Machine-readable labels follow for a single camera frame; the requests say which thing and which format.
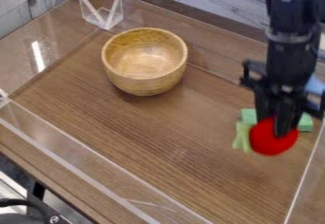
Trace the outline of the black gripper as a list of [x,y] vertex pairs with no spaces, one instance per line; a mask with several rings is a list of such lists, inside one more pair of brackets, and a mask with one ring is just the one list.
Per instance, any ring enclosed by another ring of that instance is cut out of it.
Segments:
[[325,89],[308,89],[320,49],[320,29],[266,31],[266,62],[245,60],[240,83],[254,91],[257,120],[274,116],[276,137],[297,128],[301,116],[325,115]]

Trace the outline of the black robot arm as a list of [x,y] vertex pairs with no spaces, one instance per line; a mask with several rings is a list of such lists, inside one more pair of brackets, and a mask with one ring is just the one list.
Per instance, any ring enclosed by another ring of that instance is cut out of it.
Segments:
[[266,60],[246,60],[240,82],[254,91],[257,119],[273,120],[285,136],[305,113],[325,115],[325,83],[316,78],[325,0],[265,0],[269,24]]

